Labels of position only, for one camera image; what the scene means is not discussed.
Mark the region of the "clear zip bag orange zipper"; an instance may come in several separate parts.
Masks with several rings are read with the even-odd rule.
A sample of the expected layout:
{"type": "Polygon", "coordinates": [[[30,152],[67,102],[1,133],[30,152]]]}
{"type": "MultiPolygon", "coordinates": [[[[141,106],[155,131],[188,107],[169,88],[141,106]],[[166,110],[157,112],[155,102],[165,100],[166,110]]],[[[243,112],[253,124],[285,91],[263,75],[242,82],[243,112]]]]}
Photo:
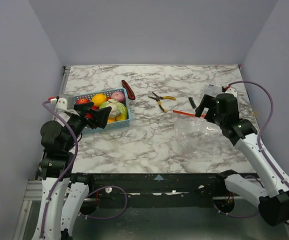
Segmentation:
{"type": "Polygon", "coordinates": [[[222,136],[220,128],[193,113],[173,110],[175,140],[179,152],[189,158],[210,158],[222,136]]]}

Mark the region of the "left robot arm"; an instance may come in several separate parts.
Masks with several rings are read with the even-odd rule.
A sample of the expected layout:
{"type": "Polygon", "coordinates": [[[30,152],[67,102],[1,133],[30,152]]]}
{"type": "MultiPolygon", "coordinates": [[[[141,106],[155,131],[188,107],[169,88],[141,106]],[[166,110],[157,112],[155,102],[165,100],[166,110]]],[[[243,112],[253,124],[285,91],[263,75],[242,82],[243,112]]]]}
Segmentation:
{"type": "Polygon", "coordinates": [[[70,182],[73,164],[78,155],[78,136],[86,126],[92,129],[105,128],[112,108],[93,109],[91,103],[76,105],[76,114],[70,113],[65,121],[49,107],[43,107],[55,116],[40,129],[41,145],[44,147],[40,162],[42,197],[39,217],[33,235],[34,240],[60,240],[64,198],[70,182]]]}

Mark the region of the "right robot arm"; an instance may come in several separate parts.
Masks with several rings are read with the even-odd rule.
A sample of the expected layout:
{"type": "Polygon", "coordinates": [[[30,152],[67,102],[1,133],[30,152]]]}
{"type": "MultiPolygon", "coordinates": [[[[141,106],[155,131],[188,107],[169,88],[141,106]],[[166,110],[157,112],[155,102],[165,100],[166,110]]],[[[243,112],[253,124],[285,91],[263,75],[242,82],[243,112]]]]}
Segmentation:
{"type": "Polygon", "coordinates": [[[232,192],[257,207],[262,219],[270,226],[289,220],[289,176],[266,150],[254,125],[240,118],[238,100],[231,93],[216,97],[204,95],[195,110],[200,117],[207,109],[205,120],[220,127],[222,134],[230,140],[250,162],[260,178],[260,187],[233,170],[220,174],[214,184],[215,192],[226,196],[232,192]]]}

